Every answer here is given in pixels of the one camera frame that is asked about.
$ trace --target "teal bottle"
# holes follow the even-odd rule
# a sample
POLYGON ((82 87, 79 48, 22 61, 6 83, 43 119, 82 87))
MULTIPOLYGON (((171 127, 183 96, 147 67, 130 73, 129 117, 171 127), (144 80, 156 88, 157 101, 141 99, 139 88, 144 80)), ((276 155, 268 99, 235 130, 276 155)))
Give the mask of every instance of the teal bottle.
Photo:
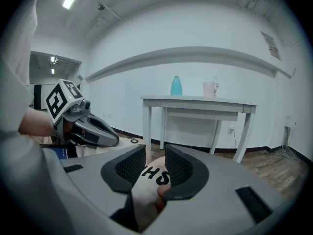
POLYGON ((178 76, 175 76, 172 82, 171 95, 182 96, 182 86, 178 76))

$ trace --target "black mesh pad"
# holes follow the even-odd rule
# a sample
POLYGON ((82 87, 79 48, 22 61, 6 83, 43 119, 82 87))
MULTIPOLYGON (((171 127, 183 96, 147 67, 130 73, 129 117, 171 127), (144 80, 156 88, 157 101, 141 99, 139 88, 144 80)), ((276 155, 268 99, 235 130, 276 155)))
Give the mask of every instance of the black mesh pad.
POLYGON ((133 150, 107 162, 101 168, 101 177, 112 191, 129 193, 146 164, 146 146, 133 150))
POLYGON ((204 163, 167 144, 165 166, 172 188, 164 193, 164 200, 190 199, 207 183, 209 171, 204 163))
POLYGON ((170 175, 172 187, 184 183, 193 173, 191 163, 169 147, 166 147, 165 167, 170 175))

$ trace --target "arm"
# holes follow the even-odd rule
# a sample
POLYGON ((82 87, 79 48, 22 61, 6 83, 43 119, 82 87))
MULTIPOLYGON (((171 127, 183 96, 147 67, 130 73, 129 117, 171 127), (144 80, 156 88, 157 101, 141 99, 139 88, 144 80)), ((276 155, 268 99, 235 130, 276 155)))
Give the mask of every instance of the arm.
POLYGON ((53 123, 48 113, 28 108, 19 127, 21 134, 38 137, 54 136, 53 123))

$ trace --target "cable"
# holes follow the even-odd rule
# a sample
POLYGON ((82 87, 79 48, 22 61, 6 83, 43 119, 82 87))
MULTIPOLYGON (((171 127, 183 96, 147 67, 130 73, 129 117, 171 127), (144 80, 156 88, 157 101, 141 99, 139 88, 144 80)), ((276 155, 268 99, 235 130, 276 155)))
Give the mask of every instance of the cable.
POLYGON ((297 155, 289 148, 288 139, 291 135, 291 128, 285 126, 285 136, 283 140, 282 148, 277 151, 272 152, 270 155, 274 158, 284 158, 288 160, 299 160, 297 155))
POLYGON ((237 145, 236 145, 236 136, 235 136, 235 130, 233 129, 233 133, 234 133, 234 138, 235 138, 235 148, 237 149, 237 145))

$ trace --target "black gripper pad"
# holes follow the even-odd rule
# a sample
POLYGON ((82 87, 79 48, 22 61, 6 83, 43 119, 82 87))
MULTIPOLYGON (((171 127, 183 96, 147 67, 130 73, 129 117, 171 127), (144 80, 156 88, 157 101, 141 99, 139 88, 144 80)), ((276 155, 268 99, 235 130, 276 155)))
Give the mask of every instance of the black gripper pad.
POLYGON ((272 211, 251 187, 242 187, 236 192, 257 224, 271 215, 272 211))
POLYGON ((72 171, 76 171, 76 170, 79 170, 79 169, 82 169, 84 168, 81 164, 74 164, 74 165, 70 165, 70 166, 67 166, 67 167, 63 167, 64 171, 66 173, 69 173, 69 172, 72 172, 72 171))
POLYGON ((209 178, 209 171, 203 162, 169 144, 165 146, 165 167, 172 186, 164 194, 165 201, 192 198, 209 178))
POLYGON ((112 191, 130 193, 146 164, 146 146, 133 150, 105 163, 101 177, 112 191))

